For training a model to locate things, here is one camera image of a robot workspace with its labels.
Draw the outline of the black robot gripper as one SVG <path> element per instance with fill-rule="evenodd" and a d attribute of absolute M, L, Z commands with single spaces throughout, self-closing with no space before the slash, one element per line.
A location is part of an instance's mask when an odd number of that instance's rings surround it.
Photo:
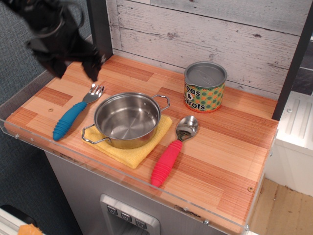
<path fill-rule="evenodd" d="M 86 75 L 93 81 L 98 75 L 106 56 L 91 42 L 83 39 L 76 29 L 59 30 L 50 34 L 37 34 L 26 43 L 39 63 L 52 75 L 62 78 L 67 69 L 66 61 L 82 62 Z"/>

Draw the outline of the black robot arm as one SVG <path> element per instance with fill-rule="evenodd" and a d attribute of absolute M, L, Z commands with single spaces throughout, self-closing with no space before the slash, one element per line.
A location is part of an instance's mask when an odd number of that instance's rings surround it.
<path fill-rule="evenodd" d="M 37 61 L 52 75 L 62 78 L 67 62 L 81 62 L 86 75 L 93 81 L 105 61 L 104 54 L 84 40 L 69 10 L 74 2 L 66 0 L 5 0 L 3 3 L 28 24 L 34 38 L 26 43 Z"/>

